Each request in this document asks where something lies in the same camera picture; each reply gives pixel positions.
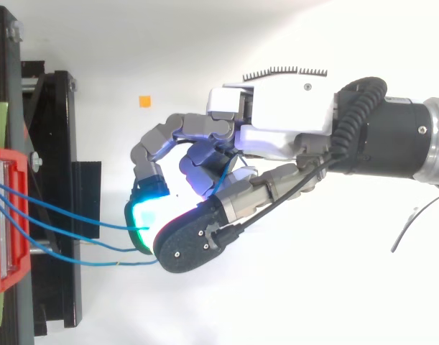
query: serrated edge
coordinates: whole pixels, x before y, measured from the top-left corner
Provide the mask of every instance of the serrated edge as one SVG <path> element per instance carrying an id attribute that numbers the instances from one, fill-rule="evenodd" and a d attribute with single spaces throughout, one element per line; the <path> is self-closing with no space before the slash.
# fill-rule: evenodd
<path id="1" fill-rule="evenodd" d="M 317 69 L 313 69 L 313 68 L 301 68 L 301 69 L 299 69 L 299 74 L 319 75 L 320 77 L 327 77 L 328 70 L 317 70 Z"/>

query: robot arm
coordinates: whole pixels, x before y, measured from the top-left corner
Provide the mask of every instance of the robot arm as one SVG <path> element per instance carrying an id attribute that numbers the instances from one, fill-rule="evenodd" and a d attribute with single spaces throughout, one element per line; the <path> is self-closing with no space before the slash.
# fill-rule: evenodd
<path id="1" fill-rule="evenodd" d="M 173 114 L 147 132 L 131 151 L 136 182 L 125 210 L 128 225 L 146 226 L 135 221 L 135 206 L 169 195 L 156 161 L 180 140 L 194 142 L 180 170 L 205 200 L 164 226 L 151 246 L 131 231 L 135 246 L 154 253 L 170 272 L 192 270 L 282 202 L 311 191 L 327 170 L 439 185 L 439 98 L 419 104 L 385 97 L 378 78 L 334 93 L 326 77 L 297 68 L 246 75 L 243 83 L 213 89 L 206 115 Z M 231 172 L 237 153 L 295 163 L 260 176 L 251 168 Z M 216 192 L 223 174 L 227 181 Z"/>

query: white background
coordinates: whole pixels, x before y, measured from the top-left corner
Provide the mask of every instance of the white background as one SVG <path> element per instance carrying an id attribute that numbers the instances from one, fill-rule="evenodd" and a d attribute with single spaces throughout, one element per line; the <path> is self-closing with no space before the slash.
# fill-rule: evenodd
<path id="1" fill-rule="evenodd" d="M 24 59 L 78 80 L 78 158 L 103 163 L 103 221 L 124 223 L 139 138 L 171 113 L 204 112 L 209 89 L 242 73 L 327 68 L 339 88 L 375 75 L 389 96 L 439 96 L 439 1 L 0 4 L 24 23 Z M 139 95 L 152 97 L 150 109 Z M 186 195 L 183 150 L 162 167 Z M 36 344 L 439 344 L 439 201 L 389 251 L 412 209 L 438 194 L 411 180 L 329 174 L 192 272 L 84 267 L 79 327 L 49 323 Z M 102 229 L 102 239 L 130 245 L 124 232 Z M 83 246 L 83 259 L 148 258 Z"/>

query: silver cylinder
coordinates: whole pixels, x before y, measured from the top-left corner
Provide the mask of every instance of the silver cylinder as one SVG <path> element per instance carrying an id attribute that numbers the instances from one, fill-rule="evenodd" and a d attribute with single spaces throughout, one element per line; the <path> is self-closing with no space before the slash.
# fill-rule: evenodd
<path id="1" fill-rule="evenodd" d="M 439 185 L 439 98 L 429 98 L 423 103 L 427 106 L 432 119 L 432 139 L 427 159 L 420 170 L 414 174 L 414 179 Z"/>

